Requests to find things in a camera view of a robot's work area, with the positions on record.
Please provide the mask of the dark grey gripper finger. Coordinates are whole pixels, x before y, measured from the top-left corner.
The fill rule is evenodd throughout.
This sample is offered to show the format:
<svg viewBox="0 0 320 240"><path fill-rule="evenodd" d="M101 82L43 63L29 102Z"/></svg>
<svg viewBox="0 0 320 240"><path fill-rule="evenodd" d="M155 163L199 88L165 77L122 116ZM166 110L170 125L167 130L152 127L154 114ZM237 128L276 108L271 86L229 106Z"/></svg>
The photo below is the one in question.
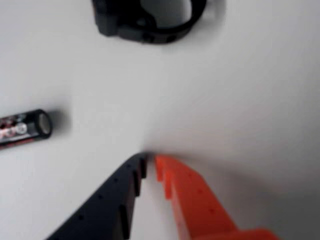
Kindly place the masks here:
<svg viewBox="0 0 320 240"><path fill-rule="evenodd" d="M48 239L128 240L147 154L126 160Z"/></svg>

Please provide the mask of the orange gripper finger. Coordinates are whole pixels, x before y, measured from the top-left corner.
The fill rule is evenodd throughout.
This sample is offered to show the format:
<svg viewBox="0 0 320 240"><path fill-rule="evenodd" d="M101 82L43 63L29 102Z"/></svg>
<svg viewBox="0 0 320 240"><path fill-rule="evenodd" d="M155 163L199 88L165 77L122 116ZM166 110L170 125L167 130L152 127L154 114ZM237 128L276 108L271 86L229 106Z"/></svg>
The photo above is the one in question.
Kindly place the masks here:
<svg viewBox="0 0 320 240"><path fill-rule="evenodd" d="M156 177L171 201L182 240L276 240L267 229L240 230L204 178L180 160L155 156Z"/></svg>

